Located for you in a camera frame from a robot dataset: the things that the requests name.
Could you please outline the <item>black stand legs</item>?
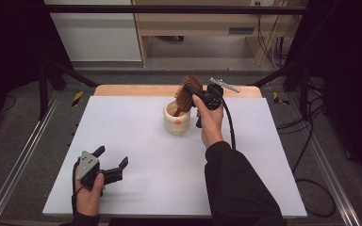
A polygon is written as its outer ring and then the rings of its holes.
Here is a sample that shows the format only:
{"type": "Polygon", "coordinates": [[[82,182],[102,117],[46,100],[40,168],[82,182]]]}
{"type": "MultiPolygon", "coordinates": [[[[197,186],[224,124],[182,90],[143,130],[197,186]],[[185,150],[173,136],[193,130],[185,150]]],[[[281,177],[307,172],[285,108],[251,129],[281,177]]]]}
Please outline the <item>black stand legs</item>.
{"type": "Polygon", "coordinates": [[[253,83],[254,87],[261,88],[268,84],[272,80],[284,75],[286,77],[283,88],[285,91],[294,91],[296,88],[300,88],[300,102],[299,112],[305,121],[308,120],[308,80],[309,80],[309,68],[305,63],[299,63],[293,61],[287,66],[271,73],[270,75],[253,83]]]}
{"type": "Polygon", "coordinates": [[[73,79],[88,87],[97,88],[99,86],[98,83],[91,81],[80,73],[77,73],[74,69],[59,64],[58,62],[50,61],[42,63],[39,67],[40,120],[42,120],[48,112],[47,82],[51,83],[54,90],[65,90],[67,83],[62,77],[63,74],[71,76],[73,79]]]}

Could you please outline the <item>yellow black tape marker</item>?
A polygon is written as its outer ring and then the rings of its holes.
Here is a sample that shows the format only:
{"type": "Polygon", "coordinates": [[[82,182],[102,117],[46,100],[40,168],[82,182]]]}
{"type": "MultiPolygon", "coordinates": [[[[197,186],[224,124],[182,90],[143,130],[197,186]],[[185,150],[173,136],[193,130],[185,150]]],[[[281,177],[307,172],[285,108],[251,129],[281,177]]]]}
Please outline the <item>yellow black tape marker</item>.
{"type": "Polygon", "coordinates": [[[83,93],[84,92],[81,91],[81,90],[76,93],[76,95],[74,96],[73,102],[72,102],[72,106],[77,106],[78,105],[83,93]]]}
{"type": "Polygon", "coordinates": [[[279,98],[279,95],[278,95],[277,92],[274,92],[274,93],[273,93],[273,102],[274,102],[275,104],[280,104],[280,105],[290,105],[290,102],[289,102],[289,101],[287,101],[287,100],[281,100],[281,99],[279,98]]]}

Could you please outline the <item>light wooden table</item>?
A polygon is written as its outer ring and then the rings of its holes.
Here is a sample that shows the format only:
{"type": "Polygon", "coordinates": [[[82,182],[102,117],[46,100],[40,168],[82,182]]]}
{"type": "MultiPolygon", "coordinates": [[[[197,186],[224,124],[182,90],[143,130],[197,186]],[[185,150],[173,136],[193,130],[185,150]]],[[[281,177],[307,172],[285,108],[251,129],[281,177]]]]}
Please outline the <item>light wooden table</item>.
{"type": "MultiPolygon", "coordinates": [[[[178,90],[178,85],[100,85],[94,96],[171,96],[178,90]]],[[[224,97],[261,98],[259,88],[252,86],[236,86],[238,92],[223,90],[224,97]]]]}

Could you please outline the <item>white board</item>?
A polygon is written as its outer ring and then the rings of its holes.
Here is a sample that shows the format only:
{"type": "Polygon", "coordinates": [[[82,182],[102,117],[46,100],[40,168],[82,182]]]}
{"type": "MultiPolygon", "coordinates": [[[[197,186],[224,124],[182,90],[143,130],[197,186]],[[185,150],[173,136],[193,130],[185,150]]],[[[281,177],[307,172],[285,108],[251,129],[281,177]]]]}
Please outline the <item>white board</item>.
{"type": "MultiPolygon", "coordinates": [[[[263,98],[226,98],[231,116],[222,133],[235,142],[276,199],[283,217],[303,218],[304,204],[292,176],[268,103],[263,98]]],[[[120,182],[108,185],[100,212],[117,218],[207,218],[204,166],[206,149],[196,126],[181,135],[164,128],[168,97],[92,96],[63,161],[46,215],[72,213],[72,170],[83,151],[104,146],[102,169],[113,169],[128,157],[120,182]]]]}

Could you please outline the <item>person's right hand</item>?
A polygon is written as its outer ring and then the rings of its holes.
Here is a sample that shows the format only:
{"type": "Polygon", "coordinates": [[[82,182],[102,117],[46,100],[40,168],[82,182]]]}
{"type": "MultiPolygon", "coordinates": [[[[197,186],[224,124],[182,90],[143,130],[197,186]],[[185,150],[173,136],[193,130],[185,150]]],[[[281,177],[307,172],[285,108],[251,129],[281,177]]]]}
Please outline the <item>person's right hand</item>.
{"type": "Polygon", "coordinates": [[[197,107],[197,116],[201,119],[202,141],[208,149],[211,145],[223,141],[223,107],[220,105],[216,110],[209,110],[203,101],[195,94],[192,95],[192,100],[197,107]]]}

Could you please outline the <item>cream ribbed cup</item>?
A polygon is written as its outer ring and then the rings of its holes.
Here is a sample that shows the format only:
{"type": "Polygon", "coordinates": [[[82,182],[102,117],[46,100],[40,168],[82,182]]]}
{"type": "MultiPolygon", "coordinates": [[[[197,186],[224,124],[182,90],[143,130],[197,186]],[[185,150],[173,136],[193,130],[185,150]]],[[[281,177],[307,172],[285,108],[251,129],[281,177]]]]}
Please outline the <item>cream ribbed cup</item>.
{"type": "Polygon", "coordinates": [[[164,128],[172,135],[181,136],[185,134],[190,127],[190,112],[181,112],[175,117],[177,110],[175,102],[165,105],[163,108],[164,128]]]}

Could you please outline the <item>black horizontal frame bar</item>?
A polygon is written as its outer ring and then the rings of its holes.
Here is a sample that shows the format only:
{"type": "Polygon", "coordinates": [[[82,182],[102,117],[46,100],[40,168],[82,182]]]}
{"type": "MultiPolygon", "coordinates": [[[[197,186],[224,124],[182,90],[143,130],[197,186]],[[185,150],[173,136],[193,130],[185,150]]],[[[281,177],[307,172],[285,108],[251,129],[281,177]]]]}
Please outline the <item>black horizontal frame bar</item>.
{"type": "Polygon", "coordinates": [[[286,7],[220,7],[220,6],[126,6],[126,5],[29,5],[48,13],[158,13],[158,14],[261,14],[305,15],[307,8],[286,7]]]}

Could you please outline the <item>brown wooden hairbrush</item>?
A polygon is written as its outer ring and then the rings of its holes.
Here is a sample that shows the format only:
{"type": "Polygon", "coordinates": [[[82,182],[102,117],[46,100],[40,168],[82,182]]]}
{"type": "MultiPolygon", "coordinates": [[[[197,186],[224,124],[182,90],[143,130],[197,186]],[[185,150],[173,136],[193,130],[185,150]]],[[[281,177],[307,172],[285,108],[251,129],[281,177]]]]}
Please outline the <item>brown wooden hairbrush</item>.
{"type": "Polygon", "coordinates": [[[181,86],[175,93],[175,103],[177,106],[177,110],[174,113],[175,117],[179,116],[181,112],[189,112],[192,108],[192,95],[185,88],[185,85],[193,87],[198,92],[201,92],[203,90],[203,85],[196,76],[187,75],[182,81],[181,86]]]}

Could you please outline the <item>person's left hand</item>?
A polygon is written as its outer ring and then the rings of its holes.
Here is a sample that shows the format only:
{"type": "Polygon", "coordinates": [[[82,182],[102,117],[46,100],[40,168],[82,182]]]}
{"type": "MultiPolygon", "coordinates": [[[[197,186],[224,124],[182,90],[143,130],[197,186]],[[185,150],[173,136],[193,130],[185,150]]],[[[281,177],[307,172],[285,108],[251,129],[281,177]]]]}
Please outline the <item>person's left hand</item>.
{"type": "Polygon", "coordinates": [[[99,173],[91,190],[75,181],[76,211],[82,215],[96,217],[99,214],[101,192],[104,189],[104,175],[99,173]]]}

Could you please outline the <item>light wooden desk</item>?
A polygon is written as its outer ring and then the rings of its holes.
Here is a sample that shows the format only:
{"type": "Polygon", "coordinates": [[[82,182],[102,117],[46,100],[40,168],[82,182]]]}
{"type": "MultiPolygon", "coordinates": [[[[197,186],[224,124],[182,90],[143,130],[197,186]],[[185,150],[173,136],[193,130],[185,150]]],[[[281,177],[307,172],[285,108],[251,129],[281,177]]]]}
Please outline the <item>light wooden desk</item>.
{"type": "MultiPolygon", "coordinates": [[[[309,0],[131,0],[134,6],[220,6],[304,8],[309,0]]],[[[243,37],[257,66],[271,57],[274,40],[292,38],[299,16],[243,14],[158,14],[137,13],[137,33],[142,61],[149,56],[152,37],[243,37]]]]}

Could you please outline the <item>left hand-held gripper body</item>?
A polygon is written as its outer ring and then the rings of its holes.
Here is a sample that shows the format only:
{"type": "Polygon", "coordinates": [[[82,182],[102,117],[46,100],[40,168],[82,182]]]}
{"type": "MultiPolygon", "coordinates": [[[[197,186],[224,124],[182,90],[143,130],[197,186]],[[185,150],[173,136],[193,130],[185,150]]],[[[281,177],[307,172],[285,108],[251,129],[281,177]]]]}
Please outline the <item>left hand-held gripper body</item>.
{"type": "Polygon", "coordinates": [[[123,164],[115,169],[100,169],[98,156],[100,153],[88,153],[83,151],[79,158],[76,180],[88,190],[93,188],[95,179],[99,173],[104,175],[104,185],[112,184],[123,179],[123,164]]]}

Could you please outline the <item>white cabinet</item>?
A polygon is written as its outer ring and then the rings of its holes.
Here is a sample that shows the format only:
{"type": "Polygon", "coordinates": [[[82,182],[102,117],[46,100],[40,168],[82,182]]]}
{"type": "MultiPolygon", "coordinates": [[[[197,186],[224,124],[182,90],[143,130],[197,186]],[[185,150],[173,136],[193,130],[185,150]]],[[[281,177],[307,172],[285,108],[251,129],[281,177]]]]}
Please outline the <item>white cabinet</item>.
{"type": "Polygon", "coordinates": [[[73,62],[141,61],[132,13],[51,13],[73,62]]]}

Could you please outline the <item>dark curtain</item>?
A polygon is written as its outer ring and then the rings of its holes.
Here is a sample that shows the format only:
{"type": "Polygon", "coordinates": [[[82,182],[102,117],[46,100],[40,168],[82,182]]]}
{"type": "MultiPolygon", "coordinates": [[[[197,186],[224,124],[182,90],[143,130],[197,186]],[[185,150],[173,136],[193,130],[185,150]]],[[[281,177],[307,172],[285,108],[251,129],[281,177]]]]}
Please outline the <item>dark curtain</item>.
{"type": "Polygon", "coordinates": [[[7,94],[39,79],[42,63],[71,60],[51,15],[33,9],[44,0],[0,0],[0,111],[7,94]]]}
{"type": "Polygon", "coordinates": [[[325,82],[325,102],[362,163],[362,0],[308,0],[287,62],[304,59],[325,82]]]}

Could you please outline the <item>aluminium rail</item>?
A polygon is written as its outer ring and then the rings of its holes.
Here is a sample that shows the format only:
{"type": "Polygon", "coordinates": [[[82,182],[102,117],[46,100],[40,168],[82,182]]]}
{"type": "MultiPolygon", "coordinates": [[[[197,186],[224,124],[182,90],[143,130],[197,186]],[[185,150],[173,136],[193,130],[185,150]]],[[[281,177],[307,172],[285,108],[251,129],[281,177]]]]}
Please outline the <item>aluminium rail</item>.
{"type": "Polygon", "coordinates": [[[347,193],[345,192],[345,189],[338,179],[331,163],[324,154],[317,137],[314,135],[313,121],[311,118],[308,118],[308,122],[301,121],[301,125],[303,126],[303,131],[306,136],[306,142],[298,160],[292,167],[292,172],[296,172],[305,151],[310,149],[345,226],[362,226],[361,221],[359,220],[359,217],[355,212],[347,193]]]}
{"type": "Polygon", "coordinates": [[[40,102],[16,94],[14,106],[0,114],[0,216],[34,153],[42,133],[61,96],[55,91],[47,110],[40,112],[40,102]]]}

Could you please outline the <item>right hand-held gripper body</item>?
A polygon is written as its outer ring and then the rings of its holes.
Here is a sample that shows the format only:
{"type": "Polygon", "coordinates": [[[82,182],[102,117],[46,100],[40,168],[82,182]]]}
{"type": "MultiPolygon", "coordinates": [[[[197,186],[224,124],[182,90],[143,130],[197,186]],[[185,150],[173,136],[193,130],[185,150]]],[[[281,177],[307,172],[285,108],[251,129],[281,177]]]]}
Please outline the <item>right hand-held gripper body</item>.
{"type": "Polygon", "coordinates": [[[220,106],[222,103],[223,89],[229,89],[235,93],[239,93],[238,89],[224,82],[222,79],[211,78],[206,89],[202,91],[202,101],[207,109],[215,110],[220,106]]]}

